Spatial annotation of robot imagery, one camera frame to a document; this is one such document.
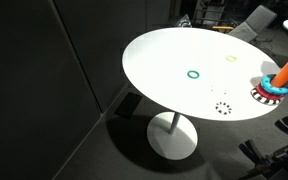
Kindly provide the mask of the white table pedestal base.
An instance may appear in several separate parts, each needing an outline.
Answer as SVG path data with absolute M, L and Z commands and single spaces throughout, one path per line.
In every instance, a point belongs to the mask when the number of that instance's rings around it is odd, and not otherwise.
M 147 139 L 152 149 L 169 160 L 189 157 L 198 144 L 198 134 L 185 116 L 177 112 L 162 112 L 147 126 Z

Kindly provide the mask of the orange yellow bar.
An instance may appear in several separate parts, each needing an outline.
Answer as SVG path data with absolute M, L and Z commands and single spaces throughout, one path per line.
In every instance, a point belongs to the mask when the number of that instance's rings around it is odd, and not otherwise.
M 233 30 L 234 27 L 230 27 L 230 26 L 213 26 L 213 29 L 217 29 L 217 30 Z

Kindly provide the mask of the grey folding chair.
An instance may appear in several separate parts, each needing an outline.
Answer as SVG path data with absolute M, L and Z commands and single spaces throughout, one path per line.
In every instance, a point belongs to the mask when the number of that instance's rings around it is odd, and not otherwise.
M 264 5 L 259 5 L 247 19 L 229 32 L 230 36 L 251 42 L 264 31 L 277 17 L 277 14 Z

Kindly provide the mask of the black floor panel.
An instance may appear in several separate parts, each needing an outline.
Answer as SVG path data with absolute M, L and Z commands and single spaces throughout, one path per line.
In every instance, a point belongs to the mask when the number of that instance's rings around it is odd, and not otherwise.
M 129 92 L 117 107 L 115 114 L 124 118 L 130 118 L 141 99 L 141 95 Z

